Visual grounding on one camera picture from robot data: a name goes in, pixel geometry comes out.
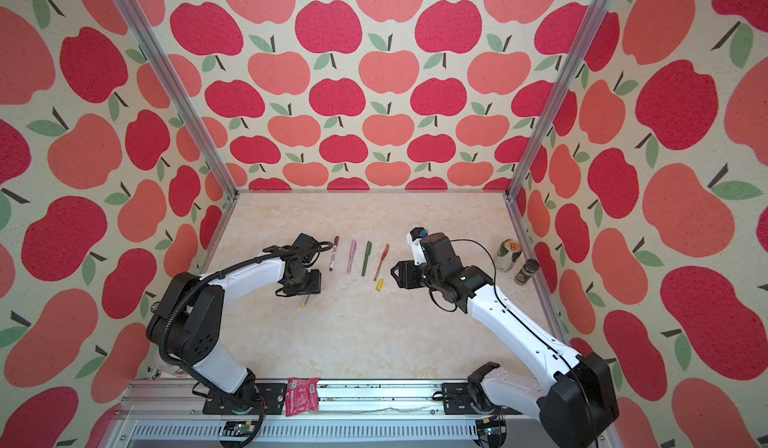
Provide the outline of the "white pen black tip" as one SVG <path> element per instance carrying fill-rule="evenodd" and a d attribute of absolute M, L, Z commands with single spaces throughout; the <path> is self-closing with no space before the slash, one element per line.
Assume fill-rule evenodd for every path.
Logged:
<path fill-rule="evenodd" d="M 339 240 L 340 240 L 339 235 L 336 235 L 334 237 L 334 240 L 333 240 L 332 250 L 331 250 L 331 257 L 330 257 L 330 261 L 329 261 L 329 271 L 330 272 L 332 272 L 334 270 L 334 267 L 335 267 L 335 260 L 336 260 L 336 256 L 337 256 L 337 252 L 338 252 Z"/>

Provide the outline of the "green pen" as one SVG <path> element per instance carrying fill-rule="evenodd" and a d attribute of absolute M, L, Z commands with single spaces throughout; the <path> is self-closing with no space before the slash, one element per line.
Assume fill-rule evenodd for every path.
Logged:
<path fill-rule="evenodd" d="M 364 255 L 363 255 L 363 264 L 362 264 L 362 268 L 361 268 L 361 276 L 362 277 L 366 276 L 367 267 L 368 267 L 368 263 L 369 263 L 369 258 L 370 258 L 371 252 L 372 252 L 372 241 L 368 240 L 368 242 L 366 242 L 366 246 L 365 246 L 365 249 L 364 249 Z"/>

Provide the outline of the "pink pen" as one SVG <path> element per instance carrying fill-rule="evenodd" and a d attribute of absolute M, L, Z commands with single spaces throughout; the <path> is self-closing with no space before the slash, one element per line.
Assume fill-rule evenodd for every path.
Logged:
<path fill-rule="evenodd" d="M 353 238 L 350 242 L 350 248 L 349 248 L 348 259 L 346 264 L 347 275 L 350 275 L 352 272 L 356 251 L 357 251 L 357 240 Z"/>

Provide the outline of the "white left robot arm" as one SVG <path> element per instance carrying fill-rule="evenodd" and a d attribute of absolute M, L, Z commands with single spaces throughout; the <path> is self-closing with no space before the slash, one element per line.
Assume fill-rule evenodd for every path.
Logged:
<path fill-rule="evenodd" d="M 163 362 L 178 367 L 211 393 L 232 402 L 260 400 L 253 372 L 220 341 L 224 308 L 273 284 L 276 294 L 318 294 L 321 273 L 312 265 L 333 243 L 300 234 L 291 245 L 272 245 L 258 255 L 208 274 L 175 275 L 146 329 Z"/>

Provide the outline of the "red gel pen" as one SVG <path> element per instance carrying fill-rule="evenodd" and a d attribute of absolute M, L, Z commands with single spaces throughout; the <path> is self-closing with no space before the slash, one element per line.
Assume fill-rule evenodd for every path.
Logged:
<path fill-rule="evenodd" d="M 386 243 L 385 246 L 384 246 L 384 250 L 382 251 L 381 257 L 379 259 L 379 263 L 377 265 L 376 271 L 375 271 L 374 281 L 378 281 L 379 278 L 380 278 L 381 269 L 382 269 L 383 263 L 384 263 L 387 255 L 388 255 L 389 250 L 390 250 L 390 244 Z"/>

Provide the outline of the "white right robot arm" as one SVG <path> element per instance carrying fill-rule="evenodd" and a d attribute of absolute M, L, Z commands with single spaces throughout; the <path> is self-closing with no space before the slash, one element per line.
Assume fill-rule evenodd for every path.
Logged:
<path fill-rule="evenodd" d="M 446 296 L 486 326 L 529 369 L 514 375 L 488 362 L 468 377 L 473 408 L 492 414 L 510 408 L 539 421 L 559 447 L 590 447 L 618 418 L 607 362 L 560 342 L 513 305 L 476 266 L 448 267 L 400 261 L 391 270 L 404 289 L 427 288 Z"/>

